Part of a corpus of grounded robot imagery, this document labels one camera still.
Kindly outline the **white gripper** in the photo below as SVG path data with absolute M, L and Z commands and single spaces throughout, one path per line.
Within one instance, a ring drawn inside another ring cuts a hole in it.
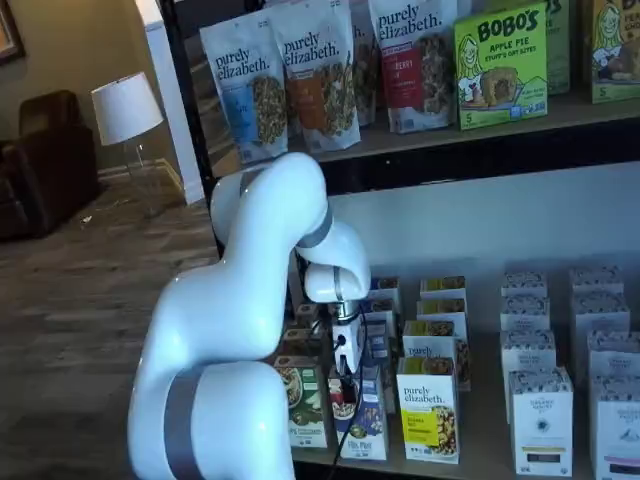
M 332 326 L 334 360 L 340 379 L 343 401 L 357 400 L 353 373 L 358 370 L 363 352 L 364 327 L 360 319 L 336 321 Z

